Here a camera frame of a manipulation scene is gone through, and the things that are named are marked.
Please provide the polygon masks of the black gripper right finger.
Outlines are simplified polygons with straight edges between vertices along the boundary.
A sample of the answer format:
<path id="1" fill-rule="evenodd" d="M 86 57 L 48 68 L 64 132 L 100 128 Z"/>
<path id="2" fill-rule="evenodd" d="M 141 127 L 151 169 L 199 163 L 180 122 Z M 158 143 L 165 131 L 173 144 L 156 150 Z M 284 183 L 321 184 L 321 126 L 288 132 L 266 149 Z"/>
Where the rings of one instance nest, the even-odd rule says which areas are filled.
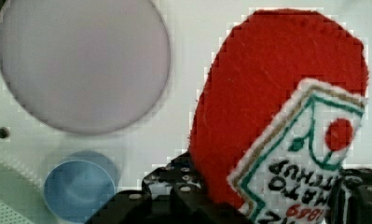
<path id="1" fill-rule="evenodd" d="M 326 224 L 372 224 L 372 169 L 341 169 Z"/>

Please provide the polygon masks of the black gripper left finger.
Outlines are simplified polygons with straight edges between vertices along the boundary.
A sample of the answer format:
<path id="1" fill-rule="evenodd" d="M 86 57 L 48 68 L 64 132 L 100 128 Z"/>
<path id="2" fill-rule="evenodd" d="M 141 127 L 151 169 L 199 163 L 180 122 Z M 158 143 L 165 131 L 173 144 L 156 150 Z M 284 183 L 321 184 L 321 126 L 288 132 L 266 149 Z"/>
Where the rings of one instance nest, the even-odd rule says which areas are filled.
<path id="1" fill-rule="evenodd" d="M 249 220 L 231 205 L 208 197 L 204 179 L 186 152 L 144 177 L 140 190 L 117 193 L 86 224 L 249 224 Z"/>

